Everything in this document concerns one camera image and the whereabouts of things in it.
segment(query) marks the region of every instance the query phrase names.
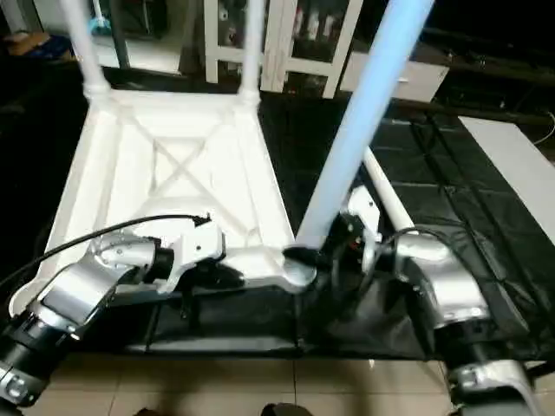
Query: black cloth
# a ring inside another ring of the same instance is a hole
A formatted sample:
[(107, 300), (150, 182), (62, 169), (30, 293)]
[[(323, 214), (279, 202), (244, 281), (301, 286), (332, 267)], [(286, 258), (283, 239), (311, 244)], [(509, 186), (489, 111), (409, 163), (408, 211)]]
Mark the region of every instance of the black cloth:
[[(11, 94), (2, 98), (0, 120), (12, 218), (3, 250), (10, 253), (2, 268), (8, 273), (45, 245), (87, 103), (75, 64), (29, 70), (28, 62), (17, 61), (3, 68), (12, 70), (3, 83), (14, 82)], [(117, 88), (219, 90), (141, 71), (108, 69), (106, 74)], [(22, 109), (16, 114), (12, 110), (19, 107), (14, 103)], [(282, 94), (262, 96), (261, 125), (294, 230), (346, 105)], [(392, 107), (372, 148), (413, 220), (447, 234), (471, 265), (498, 323), (490, 336), (508, 340), (516, 358), (550, 359), (555, 353), (555, 308), (550, 301), (555, 295), (555, 248), (470, 133), (454, 117)], [(14, 175), (23, 171), (22, 159), (41, 175)], [(363, 170), (356, 183), (373, 192)], [(381, 232), (391, 232), (387, 218)], [(390, 276), (378, 277), (362, 306), (349, 315), (352, 319), (344, 319), (329, 276), (321, 273), (299, 296), (265, 288), (199, 296), (185, 303), (113, 308), (80, 347), (163, 355), (434, 357), (428, 334), (409, 314), (414, 299), (408, 288)], [(340, 290), (349, 293), (358, 278), (345, 272)], [(9, 289), (3, 287), (5, 296)]]

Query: white drawer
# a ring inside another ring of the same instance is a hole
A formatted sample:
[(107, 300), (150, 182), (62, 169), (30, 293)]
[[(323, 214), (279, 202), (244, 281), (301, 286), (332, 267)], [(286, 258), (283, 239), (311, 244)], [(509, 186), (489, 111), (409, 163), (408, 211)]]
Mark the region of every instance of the white drawer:
[[(360, 52), (350, 55), (340, 86), (342, 91), (355, 91), (367, 59), (368, 54)], [(409, 61), (393, 96), (403, 100), (430, 102), (448, 71), (449, 68), (441, 65)]]

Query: wire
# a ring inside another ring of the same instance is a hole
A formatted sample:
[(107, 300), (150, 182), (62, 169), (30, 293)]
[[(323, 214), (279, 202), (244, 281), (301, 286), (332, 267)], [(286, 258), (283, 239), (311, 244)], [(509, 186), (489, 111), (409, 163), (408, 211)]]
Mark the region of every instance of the wire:
[(546, 141), (547, 139), (552, 137), (553, 133), (555, 133), (555, 115), (553, 115), (553, 113), (551, 111), (546, 111), (546, 112), (549, 114), (549, 116), (553, 120), (552, 130), (548, 134), (546, 134), (544, 137), (542, 137), (541, 139), (533, 141), (532, 144), (535, 145), (535, 146), (537, 146), (540, 143), (543, 143), (544, 141)]
[(419, 226), (419, 225), (416, 225), (414, 227), (403, 228), (403, 229), (391, 234), (389, 237), (387, 237), (385, 239), (385, 241), (382, 244), (380, 244), (378, 249), (375, 251), (374, 258), (372, 259), (372, 263), (370, 264), (366, 274), (364, 275), (364, 277), (361, 280), (361, 284), (358, 287), (357, 298), (358, 298), (359, 302), (360, 302), (360, 300), (362, 300), (362, 297), (368, 291), (370, 285), (372, 284), (372, 280), (373, 280), (372, 277), (374, 275), (375, 267), (376, 267), (378, 261), (380, 260), (380, 257), (383, 255), (383, 253), (385, 253), (389, 249), (389, 246), (395, 240), (397, 240), (399, 237), (402, 237), (405, 234), (408, 234), (409, 232), (413, 232), (413, 231), (417, 231), (421, 234), (428, 234), (429, 236), (436, 237), (441, 243), (444, 243), (456, 255), (456, 253), (453, 250), (453, 246), (451, 245), (451, 243), (447, 240), (447, 238), (443, 234), (440, 234), (437, 231), (434, 231), (434, 230), (431, 230), (427, 227), (422, 227), (422, 226)]
[(75, 245), (84, 243), (88, 240), (92, 240), (93, 238), (97, 238), (97, 237), (102, 236), (104, 234), (108, 234), (109, 232), (112, 232), (112, 231), (121, 230), (122, 228), (126, 228), (126, 227), (129, 227), (131, 225), (147, 223), (147, 222), (150, 222), (150, 221), (158, 221), (158, 220), (161, 220), (161, 219), (191, 219), (192, 221), (194, 221), (195, 225), (201, 225), (201, 224), (204, 224), (204, 223), (210, 221), (210, 217), (204, 218), (204, 217), (198, 217), (198, 216), (195, 216), (195, 215), (186, 215), (186, 214), (166, 214), (166, 215), (154, 215), (152, 217), (136, 218), (136, 219), (131, 219), (129, 221), (125, 221), (123, 223), (118, 223), (118, 224), (115, 224), (115, 225), (111, 225), (109, 227), (102, 228), (101, 230), (93, 231), (93, 232), (90, 232), (89, 234), (85, 234), (84, 236), (81, 236), (81, 237), (78, 237), (74, 240), (68, 241), (67, 243), (58, 245), (54, 249), (46, 251), (41, 256), (35, 257), (33, 260), (24, 264), (19, 269), (17, 269), (13, 273), (9, 274), (6, 278), (4, 278), (0, 282), (0, 287), (4, 286), (7, 282), (9, 282), (9, 281), (13, 280), (14, 278), (16, 278), (17, 276), (19, 276), (25, 270), (28, 270), (31, 267), (42, 263), (47, 258), (55, 256), (59, 252), (67, 250), (67, 249), (69, 249), (69, 248), (71, 248)]

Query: white pole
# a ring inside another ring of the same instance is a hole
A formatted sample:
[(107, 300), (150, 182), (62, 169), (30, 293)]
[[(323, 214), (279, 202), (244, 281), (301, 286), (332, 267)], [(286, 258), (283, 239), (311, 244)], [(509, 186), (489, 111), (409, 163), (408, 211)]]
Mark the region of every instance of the white pole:
[(101, 0), (93, 0), (93, 7), (95, 8), (95, 17), (99, 25), (104, 27), (104, 15), (102, 14)]
[(296, 245), (322, 247), (433, 5), (434, 0), (389, 0), (358, 88), (304, 214)]
[(246, 17), (246, 36), (243, 72), (239, 96), (247, 103), (258, 104), (258, 76), (264, 34), (265, 0), (249, 0)]
[(385, 211), (388, 213), (388, 217), (391, 219), (391, 223), (396, 231), (402, 230), (403, 228), (414, 227), (415, 223), (408, 215), (405, 205), (402, 204), (401, 200), (397, 196), (395, 189), (389, 182), (387, 176), (375, 159), (374, 154), (369, 149), (366, 148), (364, 152), (364, 166), (368, 171), (372, 183), (374, 184), (375, 190), (378, 192), (378, 196), (385, 207)]
[(95, 53), (93, 39), (88, 33), (87, 18), (83, 0), (61, 0), (63, 12), (69, 26), (71, 42), (75, 54), (79, 57), (79, 65), (83, 73), (83, 90), (87, 98), (92, 99), (105, 95), (110, 85), (104, 78), (101, 66)]

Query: glass cabinet door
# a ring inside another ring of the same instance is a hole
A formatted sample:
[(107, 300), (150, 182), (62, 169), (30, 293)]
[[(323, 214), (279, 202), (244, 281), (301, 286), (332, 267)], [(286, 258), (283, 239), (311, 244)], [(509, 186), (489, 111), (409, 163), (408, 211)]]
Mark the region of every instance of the glass cabinet door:
[(298, 0), (291, 56), (332, 62), (349, 0)]
[[(264, 33), (261, 59), (264, 75), (273, 62), (266, 56), (271, 19), (280, 22), (282, 0), (266, 0), (264, 14)], [(205, 14), (205, 42), (206, 42), (206, 80), (209, 82), (238, 83), (241, 76), (243, 61), (243, 45), (246, 35), (247, 0), (204, 0)], [(271, 86), (271, 79), (266, 80)]]
[(285, 0), (273, 90), (331, 98), (362, 0)]

